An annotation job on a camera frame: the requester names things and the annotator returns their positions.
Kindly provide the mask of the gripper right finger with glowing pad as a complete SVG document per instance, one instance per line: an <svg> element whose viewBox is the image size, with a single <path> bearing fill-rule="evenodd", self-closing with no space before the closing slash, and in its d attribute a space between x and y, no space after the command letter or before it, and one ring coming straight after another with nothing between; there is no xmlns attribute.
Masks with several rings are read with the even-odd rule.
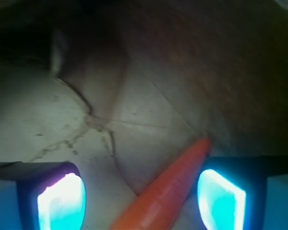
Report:
<svg viewBox="0 0 288 230"><path fill-rule="evenodd" d="M288 156L209 158L197 200L208 230L288 230Z"/></svg>

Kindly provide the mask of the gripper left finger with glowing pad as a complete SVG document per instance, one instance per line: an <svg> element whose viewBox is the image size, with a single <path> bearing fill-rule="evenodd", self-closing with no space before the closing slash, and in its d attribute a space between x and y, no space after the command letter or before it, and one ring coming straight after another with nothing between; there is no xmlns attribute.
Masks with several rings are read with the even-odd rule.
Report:
<svg viewBox="0 0 288 230"><path fill-rule="evenodd" d="M0 230L79 230L85 209L74 163L0 162Z"/></svg>

